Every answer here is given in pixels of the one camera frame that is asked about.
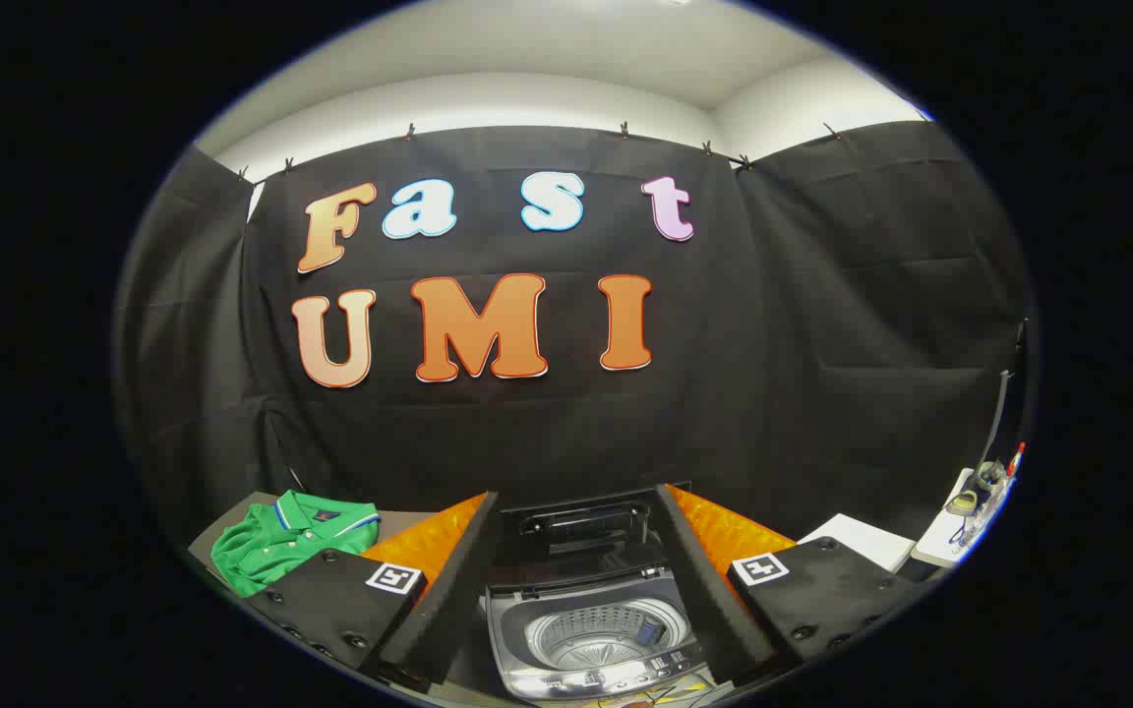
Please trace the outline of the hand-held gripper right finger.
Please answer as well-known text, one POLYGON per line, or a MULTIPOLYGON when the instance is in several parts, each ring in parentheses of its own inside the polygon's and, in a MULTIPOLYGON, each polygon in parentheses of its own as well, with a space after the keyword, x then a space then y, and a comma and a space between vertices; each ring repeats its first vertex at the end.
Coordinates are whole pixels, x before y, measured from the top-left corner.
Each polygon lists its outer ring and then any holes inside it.
POLYGON ((917 585, 823 535, 791 541, 662 484, 655 517, 714 677, 744 686, 840 654, 915 602, 917 585))

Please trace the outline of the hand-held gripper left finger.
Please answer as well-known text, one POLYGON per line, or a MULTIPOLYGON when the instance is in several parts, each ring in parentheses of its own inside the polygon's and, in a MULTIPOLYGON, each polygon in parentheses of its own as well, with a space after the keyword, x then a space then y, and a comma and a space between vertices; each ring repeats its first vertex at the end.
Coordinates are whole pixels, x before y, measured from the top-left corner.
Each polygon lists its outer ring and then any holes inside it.
POLYGON ((499 493, 433 515, 450 521, 436 551, 429 520, 364 556, 320 551, 247 602, 247 614, 329 668, 380 690, 426 693, 469 631, 499 537, 499 493))

